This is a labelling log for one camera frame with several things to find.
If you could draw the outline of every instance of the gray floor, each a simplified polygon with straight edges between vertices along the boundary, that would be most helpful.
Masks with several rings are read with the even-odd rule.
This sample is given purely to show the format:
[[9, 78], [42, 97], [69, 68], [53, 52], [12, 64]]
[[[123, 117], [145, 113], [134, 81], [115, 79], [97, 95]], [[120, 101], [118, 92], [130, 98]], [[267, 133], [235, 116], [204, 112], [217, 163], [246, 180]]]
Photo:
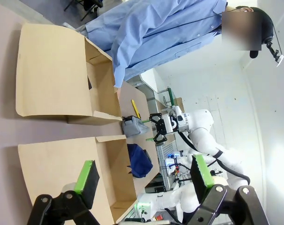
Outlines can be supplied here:
[[89, 14], [81, 22], [81, 19], [86, 14], [86, 11], [80, 4], [72, 4], [66, 12], [64, 8], [71, 0], [20, 0], [30, 8], [42, 14], [47, 20], [56, 24], [62, 25], [64, 22], [69, 23], [74, 28], [86, 24], [93, 20], [96, 15]]

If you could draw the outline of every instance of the brown table surface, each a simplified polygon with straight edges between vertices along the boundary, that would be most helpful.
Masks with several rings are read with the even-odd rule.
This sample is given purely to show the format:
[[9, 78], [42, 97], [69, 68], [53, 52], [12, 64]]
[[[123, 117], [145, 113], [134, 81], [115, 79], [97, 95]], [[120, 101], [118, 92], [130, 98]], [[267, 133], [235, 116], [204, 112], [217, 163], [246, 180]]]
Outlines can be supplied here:
[[[88, 126], [20, 117], [15, 111], [15, 70], [20, 29], [25, 20], [1, 5], [0, 18], [0, 224], [24, 225], [31, 211], [31, 203], [18, 157], [18, 144], [120, 135], [122, 129], [119, 123]], [[120, 97], [123, 116], [135, 115], [131, 99], [135, 100], [142, 119], [146, 120], [149, 111], [145, 95], [123, 83]], [[154, 165], [145, 178], [134, 179], [137, 194], [159, 172], [155, 144], [145, 141], [149, 137], [153, 137], [152, 131], [127, 140], [146, 149]]]

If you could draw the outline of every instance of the shirt collar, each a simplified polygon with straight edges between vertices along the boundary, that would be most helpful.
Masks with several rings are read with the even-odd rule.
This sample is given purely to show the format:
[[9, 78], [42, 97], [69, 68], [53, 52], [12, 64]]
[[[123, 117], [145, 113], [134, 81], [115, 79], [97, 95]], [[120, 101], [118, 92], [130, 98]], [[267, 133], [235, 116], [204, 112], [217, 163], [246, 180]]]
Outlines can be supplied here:
[[213, 9], [213, 12], [221, 15], [221, 13], [225, 11], [226, 6], [227, 6], [226, 0], [218, 0], [217, 4]]

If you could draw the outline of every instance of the open cardboard box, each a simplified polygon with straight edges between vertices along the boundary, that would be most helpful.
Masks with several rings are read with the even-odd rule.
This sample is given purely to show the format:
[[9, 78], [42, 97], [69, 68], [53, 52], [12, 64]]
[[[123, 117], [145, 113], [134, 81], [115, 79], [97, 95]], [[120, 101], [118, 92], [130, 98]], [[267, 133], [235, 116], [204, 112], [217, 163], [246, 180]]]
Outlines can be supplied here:
[[24, 144], [18, 153], [32, 204], [40, 194], [55, 198], [76, 182], [85, 160], [95, 160], [100, 177], [91, 212], [101, 225], [119, 222], [136, 203], [124, 135]]
[[69, 123], [122, 121], [111, 57], [69, 28], [22, 26], [16, 71], [21, 116], [68, 116]]

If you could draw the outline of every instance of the yellow tool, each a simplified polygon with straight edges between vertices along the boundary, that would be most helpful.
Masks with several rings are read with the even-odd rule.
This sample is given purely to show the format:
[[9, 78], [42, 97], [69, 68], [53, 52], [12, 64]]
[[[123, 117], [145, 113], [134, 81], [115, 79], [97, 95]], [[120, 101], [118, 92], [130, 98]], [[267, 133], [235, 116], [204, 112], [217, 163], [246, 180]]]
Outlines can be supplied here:
[[131, 102], [132, 102], [132, 105], [133, 105], [133, 108], [134, 108], [134, 110], [135, 110], [135, 113], [136, 113], [137, 117], [138, 117], [139, 119], [141, 119], [141, 116], [140, 116], [140, 113], [139, 113], [139, 111], [138, 111], [138, 108], [137, 108], [137, 106], [136, 106], [135, 101], [132, 99]]

